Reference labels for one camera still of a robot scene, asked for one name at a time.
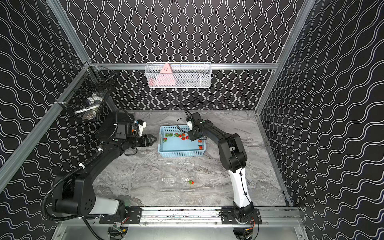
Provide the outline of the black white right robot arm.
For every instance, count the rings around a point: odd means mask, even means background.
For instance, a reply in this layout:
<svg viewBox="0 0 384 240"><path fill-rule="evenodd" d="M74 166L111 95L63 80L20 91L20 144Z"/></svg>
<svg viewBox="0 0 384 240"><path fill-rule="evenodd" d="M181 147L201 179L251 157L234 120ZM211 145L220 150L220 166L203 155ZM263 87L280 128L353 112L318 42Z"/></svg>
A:
<svg viewBox="0 0 384 240"><path fill-rule="evenodd" d="M246 162L248 156L241 137L238 134L229 134L217 128L211 121L202 119L199 113L190 113L186 110L187 124L190 128L190 140L197 141L207 138L218 146L222 166L230 174L234 192L234 217L244 223L255 212L254 204L246 183Z"/></svg>

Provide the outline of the light blue perforated plastic basket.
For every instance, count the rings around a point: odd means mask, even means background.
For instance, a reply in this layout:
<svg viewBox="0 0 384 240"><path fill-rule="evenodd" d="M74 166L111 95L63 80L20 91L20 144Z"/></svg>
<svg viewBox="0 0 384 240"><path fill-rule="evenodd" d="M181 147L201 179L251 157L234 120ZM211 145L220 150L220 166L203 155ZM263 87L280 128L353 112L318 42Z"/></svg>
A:
<svg viewBox="0 0 384 240"><path fill-rule="evenodd" d="M178 157L200 157L203 156L207 147L206 141L199 143L197 141L182 140L182 138L174 137L174 133L183 134L183 137L188 136L188 125L181 126L161 126L159 130L160 142L158 145L158 153L163 158L178 158ZM168 137L167 142L163 142L165 133L173 133L172 137Z"/></svg>

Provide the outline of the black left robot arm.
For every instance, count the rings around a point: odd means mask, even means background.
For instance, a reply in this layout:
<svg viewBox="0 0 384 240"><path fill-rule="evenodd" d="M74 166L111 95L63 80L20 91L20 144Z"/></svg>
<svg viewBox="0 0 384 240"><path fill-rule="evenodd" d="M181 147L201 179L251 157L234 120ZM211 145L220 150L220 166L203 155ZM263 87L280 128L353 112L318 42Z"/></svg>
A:
<svg viewBox="0 0 384 240"><path fill-rule="evenodd" d="M157 138L144 134L146 122L117 109L111 112L96 133L100 146L96 153L70 172L61 173L42 200L42 216L53 222L101 216L114 222L126 219L124 201L97 197L95 179L126 150L151 147Z"/></svg>

